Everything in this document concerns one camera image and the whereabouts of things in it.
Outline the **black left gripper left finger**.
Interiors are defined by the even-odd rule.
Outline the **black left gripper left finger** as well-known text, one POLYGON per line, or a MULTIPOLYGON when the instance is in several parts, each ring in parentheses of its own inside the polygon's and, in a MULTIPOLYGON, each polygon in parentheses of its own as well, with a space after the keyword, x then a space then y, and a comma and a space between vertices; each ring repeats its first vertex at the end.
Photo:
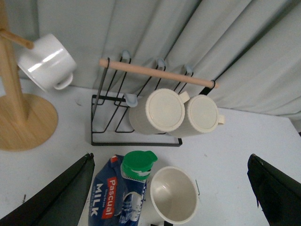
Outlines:
POLYGON ((87 153, 0 220, 2 226, 76 226, 90 191, 94 155, 87 153))

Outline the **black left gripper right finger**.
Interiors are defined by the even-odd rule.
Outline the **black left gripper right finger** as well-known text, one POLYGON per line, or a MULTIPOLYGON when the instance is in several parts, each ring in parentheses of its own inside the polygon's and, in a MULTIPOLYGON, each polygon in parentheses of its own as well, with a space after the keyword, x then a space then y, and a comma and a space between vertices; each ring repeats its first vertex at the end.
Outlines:
POLYGON ((248 178, 270 226, 301 224, 301 184, 255 154, 247 162, 248 178))

